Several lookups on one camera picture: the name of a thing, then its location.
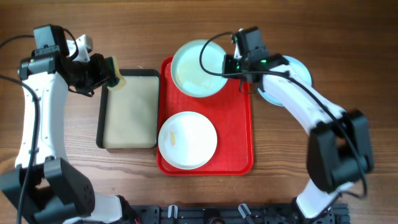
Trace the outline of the light blue plate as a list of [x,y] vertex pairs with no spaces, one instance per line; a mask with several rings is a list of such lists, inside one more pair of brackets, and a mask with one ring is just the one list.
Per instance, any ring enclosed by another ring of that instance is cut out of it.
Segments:
[[[299,60],[296,58],[284,55],[284,58],[286,58],[289,61],[289,65],[293,68],[295,73],[302,79],[304,80],[308,85],[312,86],[312,76],[308,70],[308,68]],[[270,104],[276,105],[276,106],[281,106],[283,107],[283,104],[271,96],[270,94],[261,91],[260,88],[257,89],[257,92]]]

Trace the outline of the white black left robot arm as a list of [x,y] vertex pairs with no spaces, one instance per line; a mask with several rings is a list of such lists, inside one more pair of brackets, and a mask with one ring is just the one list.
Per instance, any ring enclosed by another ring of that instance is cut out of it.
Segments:
[[24,125],[12,172],[1,176],[1,191],[28,223],[139,223],[120,196],[94,191],[68,161],[64,118],[69,93],[91,97],[104,86],[119,90],[125,80],[116,57],[92,51],[87,37],[76,40],[56,25],[36,27],[36,49],[21,61],[14,83],[24,90]]

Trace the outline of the green yellow sponge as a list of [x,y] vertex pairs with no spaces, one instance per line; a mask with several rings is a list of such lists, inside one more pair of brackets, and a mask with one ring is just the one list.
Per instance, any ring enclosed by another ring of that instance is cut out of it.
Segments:
[[126,80],[121,75],[117,58],[115,56],[108,57],[105,59],[105,62],[108,68],[114,73],[114,77],[111,77],[109,79],[107,85],[108,90],[110,91],[120,90],[126,84]]

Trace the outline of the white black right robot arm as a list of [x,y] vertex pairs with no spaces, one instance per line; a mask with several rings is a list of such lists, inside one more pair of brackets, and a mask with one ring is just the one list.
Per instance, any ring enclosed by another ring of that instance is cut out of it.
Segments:
[[363,183],[374,169],[369,125],[360,110],[345,111],[299,76],[292,62],[281,54],[270,55],[257,27],[231,34],[233,55],[226,55],[222,74],[255,83],[279,101],[308,134],[307,172],[310,180],[296,197],[304,220],[322,216],[355,182]]

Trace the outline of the light green plate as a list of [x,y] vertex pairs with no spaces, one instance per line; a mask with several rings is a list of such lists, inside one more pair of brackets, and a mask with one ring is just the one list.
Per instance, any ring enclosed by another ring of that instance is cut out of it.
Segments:
[[218,44],[193,40],[181,46],[172,59],[171,76],[175,86],[188,96],[204,98],[219,92],[227,79],[205,71],[221,73],[226,52]]

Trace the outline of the white plate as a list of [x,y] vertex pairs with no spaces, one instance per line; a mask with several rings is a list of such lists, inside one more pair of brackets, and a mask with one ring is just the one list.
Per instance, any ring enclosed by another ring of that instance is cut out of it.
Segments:
[[158,147],[163,159],[182,170],[197,169],[215,154],[218,137],[212,122],[200,113],[183,111],[162,125]]

